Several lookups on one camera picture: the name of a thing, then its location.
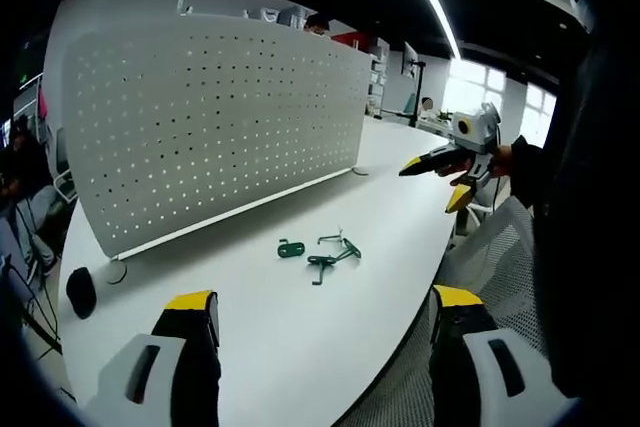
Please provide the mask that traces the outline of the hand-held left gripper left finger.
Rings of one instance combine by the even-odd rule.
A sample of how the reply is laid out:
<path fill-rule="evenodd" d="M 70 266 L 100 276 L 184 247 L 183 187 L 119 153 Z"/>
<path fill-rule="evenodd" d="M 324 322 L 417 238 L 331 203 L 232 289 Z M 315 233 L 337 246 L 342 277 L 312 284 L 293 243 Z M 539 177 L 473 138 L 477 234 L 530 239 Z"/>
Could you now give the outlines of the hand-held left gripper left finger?
<path fill-rule="evenodd" d="M 217 426 L 218 349 L 217 293 L 176 296 L 101 369 L 86 415 L 99 426 Z"/>

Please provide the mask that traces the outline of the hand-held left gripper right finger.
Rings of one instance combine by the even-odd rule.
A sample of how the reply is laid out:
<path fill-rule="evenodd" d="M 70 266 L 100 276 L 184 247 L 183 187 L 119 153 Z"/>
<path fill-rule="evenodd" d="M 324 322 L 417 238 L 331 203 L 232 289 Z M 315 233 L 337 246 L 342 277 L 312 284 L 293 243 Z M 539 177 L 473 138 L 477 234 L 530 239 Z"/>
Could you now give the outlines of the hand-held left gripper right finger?
<path fill-rule="evenodd" d="M 436 426 L 540 426 L 551 417 L 547 359 L 499 328 L 474 293 L 434 285 L 430 374 Z"/>

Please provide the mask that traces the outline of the person's right hand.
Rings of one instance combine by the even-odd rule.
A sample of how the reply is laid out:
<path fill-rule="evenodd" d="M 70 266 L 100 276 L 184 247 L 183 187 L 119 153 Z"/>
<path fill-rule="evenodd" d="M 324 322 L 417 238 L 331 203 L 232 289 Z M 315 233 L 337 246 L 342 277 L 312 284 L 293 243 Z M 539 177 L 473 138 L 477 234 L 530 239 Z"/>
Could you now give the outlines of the person's right hand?
<path fill-rule="evenodd" d="M 472 185 L 471 178 L 468 176 L 467 171 L 473 168 L 478 155 L 468 150 L 463 150 L 463 153 L 465 154 L 464 160 L 443 165 L 436 170 L 436 174 L 439 177 L 449 177 L 459 173 L 458 177 L 450 181 L 451 186 L 457 186 L 458 184 Z M 512 168 L 512 148 L 508 145 L 499 145 L 493 150 L 493 153 L 489 157 L 488 165 L 482 170 L 482 173 L 487 173 L 490 178 L 499 178 L 510 176 Z"/>

